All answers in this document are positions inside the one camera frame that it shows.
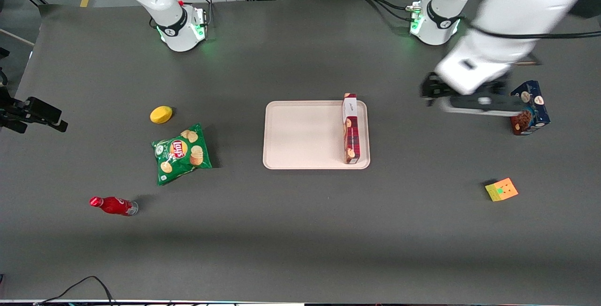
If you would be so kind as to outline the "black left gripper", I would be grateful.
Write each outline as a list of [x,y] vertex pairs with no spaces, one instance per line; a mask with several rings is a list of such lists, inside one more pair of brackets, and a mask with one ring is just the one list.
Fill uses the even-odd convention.
[[435,72],[427,73],[419,90],[420,96],[426,101],[427,107],[431,107],[434,101],[439,98],[454,95],[454,90],[443,82]]

